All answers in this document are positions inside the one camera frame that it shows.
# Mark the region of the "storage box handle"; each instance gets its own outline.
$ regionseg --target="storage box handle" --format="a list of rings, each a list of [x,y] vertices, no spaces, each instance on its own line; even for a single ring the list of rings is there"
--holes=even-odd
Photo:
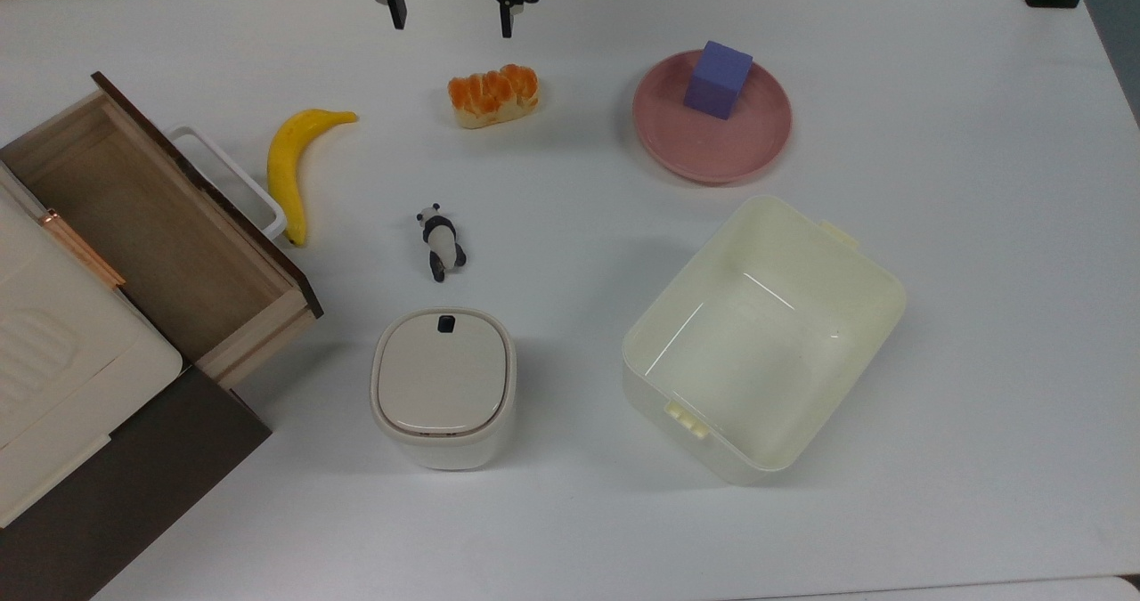
[[[264,188],[258,185],[256,181],[250,178],[250,174],[245,173],[245,170],[242,169],[242,165],[234,162],[234,159],[229,157],[229,154],[223,152],[221,147],[217,146],[217,144],[212,139],[210,139],[201,131],[198,131],[195,127],[189,124],[178,124],[171,127],[170,129],[166,130],[165,133],[166,138],[171,139],[171,143],[173,143],[178,138],[182,138],[184,136],[194,137],[195,139],[197,139],[198,143],[202,143],[202,145],[205,146],[206,149],[210,149],[213,153],[213,155],[215,155],[218,160],[220,160],[221,163],[226,165],[226,169],[231,171],[233,174],[236,176],[237,179],[239,179],[246,187],[249,187],[251,192],[256,194],[258,198],[260,198],[261,202],[263,202],[269,208],[269,210],[274,212],[272,222],[270,222],[268,227],[261,228],[261,233],[266,235],[266,238],[272,241],[277,236],[280,236],[282,232],[285,232],[285,212],[282,211],[280,204],[277,204],[277,201],[275,201],[274,197],[270,196],[269,193],[264,190]],[[206,172],[202,171],[201,168],[198,169],[198,172],[202,173],[202,176],[209,180],[209,176],[206,174]],[[214,187],[218,187],[219,190],[221,190],[221,187],[218,185],[217,181],[210,180],[210,182]]]
[[[852,238],[849,234],[847,234],[842,229],[839,229],[834,225],[831,225],[826,220],[821,221],[820,222],[820,227],[822,227],[824,232],[826,232],[828,234],[831,234],[832,236],[834,236],[834,238],[837,241],[839,241],[840,243],[847,245],[848,247],[850,247],[853,250],[857,250],[858,249],[858,241],[856,241],[855,238]]]
[[[679,403],[671,400],[665,406],[665,412],[669,416],[673,416],[678,423],[685,427],[686,430],[692,432],[692,434],[699,439],[703,439],[709,436],[709,427],[701,423],[700,419],[692,415],[687,409],[681,406]]]

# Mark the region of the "brown cabinet base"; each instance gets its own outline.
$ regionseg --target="brown cabinet base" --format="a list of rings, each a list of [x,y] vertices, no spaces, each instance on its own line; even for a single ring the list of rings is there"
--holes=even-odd
[[[0,530],[0,599],[90,599],[268,437],[189,367]]]

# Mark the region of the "white container with lid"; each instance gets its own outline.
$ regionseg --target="white container with lid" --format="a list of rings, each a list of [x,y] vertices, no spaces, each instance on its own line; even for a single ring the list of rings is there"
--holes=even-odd
[[[906,304],[857,247],[779,198],[746,201],[626,334],[626,398],[731,484],[787,468]]]
[[[503,324],[475,309],[432,308],[390,325],[372,366],[376,424],[416,463],[469,470],[506,444],[515,352]]]

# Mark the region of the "wooden drawer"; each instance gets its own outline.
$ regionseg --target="wooden drawer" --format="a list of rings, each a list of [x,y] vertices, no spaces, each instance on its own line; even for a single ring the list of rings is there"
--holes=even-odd
[[[320,317],[298,269],[100,73],[0,161],[124,279],[187,359],[230,388]]]

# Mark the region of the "drawer handle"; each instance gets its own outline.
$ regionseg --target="drawer handle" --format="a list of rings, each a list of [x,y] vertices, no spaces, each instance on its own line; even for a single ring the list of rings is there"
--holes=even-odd
[[[261,228],[261,233],[266,235],[266,238],[272,241],[277,236],[280,236],[282,232],[285,232],[285,212],[282,211],[280,204],[277,204],[277,201],[275,201],[274,197],[270,196],[269,193],[264,190],[264,188],[262,188],[252,178],[250,178],[250,174],[245,173],[245,170],[242,169],[242,165],[234,162],[234,159],[229,157],[229,154],[221,151],[221,147],[217,146],[217,144],[212,139],[207,138],[201,131],[195,129],[195,127],[189,124],[178,124],[171,127],[170,129],[166,130],[165,133],[166,138],[170,138],[171,143],[173,143],[178,138],[182,138],[184,136],[192,136],[196,138],[198,143],[202,143],[202,145],[205,146],[206,149],[213,152],[213,155],[215,155],[218,160],[220,160],[221,163],[226,165],[226,169],[231,171],[233,174],[236,176],[237,179],[239,179],[246,187],[249,187],[251,192],[256,194],[258,198],[260,198],[261,202],[263,202],[266,205],[269,206],[269,210],[274,212],[274,220],[268,225],[268,227]],[[204,171],[202,171],[201,168],[198,168],[198,173],[201,173],[209,180],[209,177]],[[219,192],[221,190],[221,187],[218,185],[217,181],[210,180],[210,182],[214,187],[218,187]]]

